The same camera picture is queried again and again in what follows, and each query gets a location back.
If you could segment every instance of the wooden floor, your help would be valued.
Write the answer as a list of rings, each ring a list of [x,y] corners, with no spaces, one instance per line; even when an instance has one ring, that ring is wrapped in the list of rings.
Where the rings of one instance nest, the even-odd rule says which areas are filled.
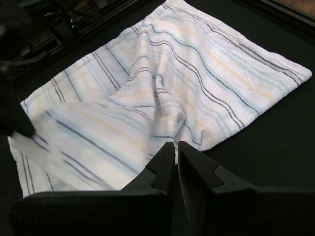
[[[282,0],[315,17],[315,0]]]

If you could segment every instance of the black table surface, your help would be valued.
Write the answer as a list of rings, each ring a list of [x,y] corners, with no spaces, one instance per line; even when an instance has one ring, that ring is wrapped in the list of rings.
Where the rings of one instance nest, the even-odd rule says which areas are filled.
[[[16,88],[23,100],[84,55],[119,35],[150,14],[163,0],[149,0],[108,29],[45,68]],[[243,0],[187,0],[268,51],[278,53],[315,72],[315,39],[307,37],[283,20],[245,4]],[[315,80],[310,78],[269,109],[249,127],[205,154],[228,170],[257,186],[313,188]],[[15,161],[6,137],[0,138],[0,235],[12,235],[7,214],[22,196]],[[185,235],[187,218],[179,182],[174,205],[173,235]]]

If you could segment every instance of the striped towel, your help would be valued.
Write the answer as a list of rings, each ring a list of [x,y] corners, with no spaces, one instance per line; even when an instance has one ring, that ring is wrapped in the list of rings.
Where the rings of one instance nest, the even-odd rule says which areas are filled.
[[[167,0],[22,102],[36,128],[9,140],[23,194],[121,189],[165,142],[210,149],[311,75]]]

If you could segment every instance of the blue stripe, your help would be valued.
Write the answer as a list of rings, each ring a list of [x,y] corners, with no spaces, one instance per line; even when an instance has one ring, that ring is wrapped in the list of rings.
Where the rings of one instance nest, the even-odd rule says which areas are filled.
[[[167,18],[169,19],[173,19],[175,21],[181,21],[182,19],[174,17],[173,15],[168,15]],[[194,27],[199,31],[199,33],[201,33],[203,36],[205,36],[209,42],[212,42],[213,44],[215,44],[217,47],[216,49],[218,49],[220,52],[222,52],[223,54],[225,54],[227,57],[229,57],[231,60],[233,60],[239,67],[244,68],[246,71],[250,72],[251,74],[253,74],[257,79],[259,80],[263,80],[265,83],[274,86],[275,88],[277,88],[278,90],[280,90],[281,92],[289,92],[289,89],[287,88],[286,84],[282,83],[282,81],[277,80],[274,77],[271,77],[270,75],[268,75],[267,73],[265,73],[262,70],[257,70],[257,67],[246,67],[244,65],[244,59],[241,58],[240,56],[238,56],[236,53],[234,53],[233,51],[227,51],[225,50],[225,47],[222,47],[222,43],[220,41],[215,40],[214,37],[210,37],[208,32],[202,28],[198,27],[198,24],[195,23],[194,20],[189,21],[188,19],[186,19],[185,21],[186,23],[190,22],[192,24],[194,24]],[[282,87],[284,87],[284,89],[282,89],[279,85],[275,84],[274,82],[271,82],[268,80],[268,78],[274,80],[276,83],[279,83]]]
[[[177,43],[179,43],[180,45],[182,46],[185,46],[185,47],[189,47],[191,49],[193,49],[200,57],[201,59],[201,62],[204,66],[204,68],[207,70],[207,72],[213,77],[215,78],[218,82],[220,82],[225,88],[227,88],[228,90],[232,91],[247,107],[251,108],[252,110],[254,110],[258,115],[259,115],[259,111],[257,109],[255,109],[253,106],[249,105],[247,102],[244,101],[244,99],[233,89],[231,89],[229,86],[227,86],[223,81],[222,81],[222,78],[219,79],[219,76],[218,75],[214,75],[214,71],[210,71],[207,67],[207,65],[205,64],[205,61],[203,59],[203,56],[200,54],[200,52],[193,46],[191,45],[188,45],[188,44],[184,44],[182,42],[180,42],[174,35],[172,35],[171,33],[168,33],[166,31],[162,31],[162,32],[158,32],[154,29],[154,26],[153,25],[149,25],[152,27],[152,30],[155,32],[155,33],[158,33],[158,34],[161,34],[161,33],[166,33],[168,35],[170,35]]]
[[[202,102],[202,100],[200,99],[199,94],[196,92],[196,90],[198,90],[196,83],[195,83],[194,81],[190,80],[189,77],[188,77],[185,73],[183,73],[181,70],[179,70],[179,69],[177,69],[177,68],[175,67],[174,62],[173,62],[173,60],[171,60],[169,54],[167,54],[167,56],[169,57],[169,62],[170,62],[170,65],[171,65],[171,69],[172,69],[172,71],[173,71],[173,74],[174,74],[175,76],[177,76],[177,78],[178,78],[180,81],[182,81],[183,83],[185,83],[186,86],[187,86],[187,88],[189,88],[189,89],[193,92],[193,94],[195,95],[195,99],[197,100],[196,105],[199,107],[200,112],[202,112],[203,114],[205,114],[205,115],[207,115],[207,116],[209,116],[209,117],[212,117],[212,118],[216,121],[218,127],[221,129],[221,131],[225,134],[226,137],[227,137],[228,135],[230,135],[230,134],[231,134],[231,130],[229,129],[229,126],[225,123],[225,119],[223,119],[222,116],[221,116],[221,114],[218,113],[216,110],[213,110],[213,109],[209,108],[207,105],[205,105],[205,104]],[[190,80],[190,82],[193,83],[194,86],[189,85],[189,84],[187,83],[187,81],[184,80],[184,78],[186,78],[187,81]],[[215,114],[215,115],[217,115],[217,116],[219,117],[220,121],[222,122],[222,124],[223,124],[223,125],[226,127],[226,129],[227,129],[227,131],[228,131],[228,133],[229,133],[228,135],[226,134],[225,129],[223,129],[223,127],[221,126],[221,124],[220,124],[220,122],[218,121],[218,119],[217,119],[215,116],[213,116],[212,114]]]
[[[114,82],[111,80],[111,78],[109,77],[109,75],[107,74],[107,72],[105,71],[105,69],[102,67],[102,65],[99,63],[99,61],[97,60],[96,56],[94,55],[94,53],[92,53],[92,55],[94,56],[94,58],[96,59],[98,65],[100,68],[102,68],[103,72],[106,74],[106,76],[109,78],[109,81],[112,83],[112,85],[115,87],[115,89],[118,91],[118,88],[116,87],[116,85],[114,84]]]
[[[47,152],[50,152],[47,148],[45,148],[43,145],[39,144],[38,141],[36,141],[34,138],[32,138],[32,140],[34,141],[34,143],[39,146],[40,148],[44,149]]]
[[[100,109],[96,109],[95,110],[96,112],[100,113],[100,114],[103,114],[105,116],[108,116],[108,117],[111,117],[113,119],[117,119],[117,120],[120,120],[121,122],[129,125],[130,127],[132,127],[133,129],[137,130],[139,133],[143,133],[146,129],[146,127],[139,121],[135,120],[134,118],[126,115],[126,114],[121,114],[121,113],[117,113],[117,112],[114,112],[114,111],[109,111],[108,109],[104,109],[104,110],[100,110]],[[138,126],[135,126],[134,123],[131,123],[129,122],[128,120],[125,120],[121,117],[118,117],[118,116],[115,116],[115,115],[111,115],[111,114],[108,114],[108,113],[114,113],[115,115],[119,115],[123,118],[129,118],[130,120],[132,120],[134,123],[138,124]]]
[[[67,78],[68,78],[68,80],[69,80],[69,82],[70,82],[70,84],[71,84],[71,86],[72,86],[72,88],[73,88],[75,94],[77,95],[79,101],[82,102],[82,100],[81,100],[81,98],[79,97],[78,92],[77,92],[77,90],[75,89],[75,87],[74,87],[72,81],[70,80],[70,77],[69,77],[69,75],[67,74],[66,70],[64,70],[64,73],[65,73],[65,75],[67,76]]]
[[[51,181],[50,181],[49,175],[48,175],[47,173],[46,173],[46,176],[47,176],[47,178],[48,178],[48,182],[49,182],[49,184],[50,184],[50,188],[51,188],[51,190],[54,192],[53,185],[51,184]]]
[[[159,47],[159,46],[161,46],[161,45],[167,45],[168,47],[170,47],[171,51],[173,52],[173,54],[174,54],[174,56],[175,56],[175,59],[176,59],[180,64],[182,64],[183,66],[185,66],[187,69],[189,69],[191,72],[193,72],[193,73],[195,74],[195,76],[197,77],[197,79],[198,79],[198,81],[199,81],[199,83],[200,83],[200,88],[201,88],[201,91],[203,92],[203,94],[204,94],[210,101],[212,101],[212,102],[218,104],[219,106],[223,107],[223,108],[227,111],[227,113],[229,114],[229,116],[231,117],[231,119],[232,119],[232,120],[235,122],[235,124],[239,127],[240,130],[241,130],[241,126],[240,126],[239,123],[233,118],[232,114],[233,114],[233,115],[235,116],[235,118],[242,124],[243,128],[245,128],[245,126],[244,126],[244,124],[242,123],[242,121],[240,121],[240,120],[237,118],[237,116],[235,115],[235,113],[234,113],[233,109],[231,108],[231,106],[228,105],[225,101],[223,101],[223,100],[221,100],[221,99],[215,97],[212,93],[210,93],[210,92],[204,87],[203,82],[202,82],[202,79],[201,79],[201,76],[200,76],[200,74],[199,74],[197,68],[196,68],[195,66],[193,66],[192,64],[190,64],[189,62],[187,62],[186,60],[184,60],[184,59],[182,59],[181,57],[179,57],[178,54],[175,52],[173,46],[172,46],[168,41],[163,40],[163,41],[161,41],[161,42],[153,42],[153,41],[149,38],[148,32],[147,32],[146,30],[143,31],[142,33],[145,33],[145,34],[148,36],[148,40],[149,40],[149,42],[150,42],[150,43],[149,43],[150,45],[152,45],[152,46],[154,46],[154,47]],[[211,95],[214,99],[216,99],[217,101],[216,101],[216,100],[213,100],[211,97],[209,97],[209,96],[204,92],[204,90],[207,91],[207,93],[210,94],[210,95]],[[222,102],[222,103],[224,103],[226,106],[228,106],[228,108],[230,109],[230,111],[232,112],[232,114],[231,114],[231,112],[227,109],[227,107],[224,106],[223,104],[221,104],[220,102]]]
[[[23,163],[23,168],[24,168],[24,175],[25,175],[25,179],[26,179],[26,186],[28,188],[28,193],[29,195],[31,194],[30,193],[30,188],[29,188],[29,181],[28,181],[28,176],[26,174],[26,168],[25,168],[25,163],[24,163],[24,157],[23,157],[23,154],[21,153],[21,157],[22,157],[22,163]]]
[[[154,105],[138,105],[138,106],[130,106],[130,105],[127,105],[127,104],[119,104],[117,102],[115,102],[112,98],[110,99],[111,102],[115,103],[116,105],[118,106],[122,106],[122,107],[129,107],[129,108],[139,108],[139,107],[153,107],[155,108]]]
[[[53,86],[54,86],[54,88],[55,88],[55,92],[56,92],[56,94],[58,95],[59,100],[60,100],[61,102],[63,102],[63,101],[61,100],[61,97],[60,97],[59,93],[57,92],[56,85],[54,84],[53,81],[54,81],[54,80],[51,80],[51,83],[53,84]]]
[[[133,173],[135,174],[139,174],[139,171],[136,170],[134,167],[132,167],[130,164],[127,164],[125,161],[122,161],[121,159],[119,159],[118,157],[116,157],[115,155],[113,155],[112,153],[108,152],[107,150],[105,150],[104,148],[102,148],[100,145],[98,145],[95,141],[92,141],[90,138],[86,137],[85,135],[83,135],[82,133],[74,130],[73,128],[71,128],[70,126],[68,126],[67,124],[63,123],[62,121],[60,121],[59,119],[56,119],[54,117],[52,117],[52,115],[46,111],[46,114],[48,115],[48,117],[50,117],[51,119],[55,120],[57,124],[59,124],[61,127],[65,128],[66,130],[70,131],[71,133],[77,135],[78,137],[82,138],[83,140],[85,140],[86,142],[88,142],[89,144],[91,144],[93,147],[97,148],[98,150],[100,150],[102,153],[107,154],[108,156],[110,156],[112,159],[116,160],[118,163],[120,163],[121,165],[123,165],[124,167],[127,167],[129,170],[131,170]]]
[[[122,66],[122,64],[117,60],[116,56],[109,50],[107,45],[105,45],[106,49],[109,51],[109,53],[113,56],[113,58],[116,60],[116,62],[120,65],[120,67],[124,70],[124,72],[129,76],[129,73],[126,71],[126,69]]]
[[[65,102],[65,98],[64,98],[64,96],[63,96],[63,92],[61,92],[61,89],[59,88],[59,85],[58,85],[58,83],[57,83],[57,80],[55,80],[55,77],[53,78],[53,81],[55,81],[56,86],[57,86],[57,88],[58,88],[58,90],[59,90],[59,92],[60,92],[60,94],[61,94],[61,97],[63,98],[63,101]]]
[[[195,19],[197,19],[197,20],[199,20],[199,21],[205,23],[205,24],[210,28],[210,30],[211,30],[212,32],[220,34],[221,36],[223,36],[224,38],[226,38],[228,41],[230,41],[234,46],[236,46],[237,48],[239,48],[240,50],[242,50],[243,52],[245,52],[247,55],[249,55],[250,57],[252,57],[252,58],[255,59],[256,61],[262,63],[262,62],[259,61],[257,58],[253,57],[250,53],[246,52],[244,49],[242,49],[242,48],[239,47],[237,44],[235,44],[232,40],[230,40],[230,39],[229,39],[228,37],[226,37],[224,34],[221,34],[221,33],[219,33],[219,32],[214,31],[214,30],[211,28],[211,26],[209,25],[210,22],[208,22],[208,23],[209,23],[209,24],[208,24],[208,23],[206,23],[207,21],[204,20],[203,18],[200,18],[200,17],[198,17],[198,16],[196,16],[196,15],[193,15],[193,14],[190,14],[190,13],[188,13],[188,12],[185,12],[185,11],[183,11],[183,10],[181,10],[181,9],[180,9],[180,10],[175,10],[175,9],[169,7],[169,6],[168,6],[168,9],[172,9],[173,11],[177,11],[177,12],[180,12],[180,13],[186,13],[186,14],[192,16],[193,18],[195,18]],[[266,62],[268,62],[268,63],[270,63],[270,64],[273,64],[272,62],[270,62],[270,61],[268,61],[268,60],[266,60],[266,59],[264,59],[264,61],[266,61]],[[299,84],[297,83],[297,81],[296,81],[293,77],[289,76],[288,74],[286,74],[286,73],[283,72],[283,71],[278,71],[278,72],[281,72],[281,73],[285,74],[286,76],[288,76],[289,78],[293,79],[294,82],[297,84],[297,86],[299,86]]]
[[[103,87],[103,89],[101,89],[101,91],[103,92],[104,94],[104,98],[107,98],[108,95],[110,95],[111,93],[108,91],[108,88],[107,88],[107,83],[105,84],[104,83],[104,80],[103,78],[102,79],[99,79],[99,74],[95,74],[95,70],[94,70],[94,63],[86,63],[85,62],[85,57],[82,58],[82,61],[85,63],[85,66],[87,67],[87,70],[89,72],[89,74],[93,77],[93,79],[96,81],[97,85],[101,88]]]
[[[148,56],[140,56],[140,57],[138,57],[138,59],[134,62],[133,65],[136,65],[136,64],[138,63],[138,61],[139,61],[140,59],[142,59],[142,58],[146,58],[146,59],[150,60]]]
[[[77,161],[76,159],[74,159],[73,157],[71,157],[70,155],[64,153],[63,151],[61,151],[61,153],[68,157],[70,160],[74,161],[75,163],[77,163],[80,167],[82,167],[84,170],[86,170],[89,174],[91,174],[94,178],[98,179],[99,181],[103,181],[100,177],[98,177],[96,174],[94,174],[92,171],[90,171],[88,168],[86,168],[84,165],[82,165],[79,161]]]
[[[31,187],[33,189],[33,193],[35,193],[35,188],[34,188],[34,183],[33,183],[33,178],[32,178],[32,172],[31,172],[30,164],[29,164],[29,159],[26,155],[25,155],[25,158],[26,158],[26,162],[28,164],[29,174],[30,174],[30,178],[31,178]]]
[[[80,175],[82,175],[84,178],[92,181],[92,182],[96,182],[94,179],[91,179],[90,177],[86,176],[84,173],[82,173],[78,168],[76,168],[74,165],[72,165],[70,162],[63,160],[64,163],[66,163],[67,165],[71,166],[76,172],[78,172]]]
[[[98,105],[100,105],[101,107],[103,108],[109,108],[108,106],[105,106],[104,104],[101,104],[101,103],[98,103]],[[145,112],[142,112],[142,111],[139,111],[139,110],[136,110],[136,109],[127,109],[127,108],[124,108],[124,107],[115,107],[116,109],[123,109],[125,111],[128,111],[128,112],[133,112],[133,113],[136,113],[136,114],[139,114],[141,115],[144,119],[146,120],[149,120],[149,117],[148,115],[145,113]],[[143,125],[143,123],[141,122],[138,122],[137,120],[134,120],[135,122],[137,122],[138,124],[140,125]]]

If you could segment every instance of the black glove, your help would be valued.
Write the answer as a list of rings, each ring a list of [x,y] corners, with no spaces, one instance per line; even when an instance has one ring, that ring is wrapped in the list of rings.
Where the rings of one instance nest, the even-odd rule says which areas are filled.
[[[12,86],[0,75],[0,134],[11,136],[14,131],[27,137],[35,133]]]

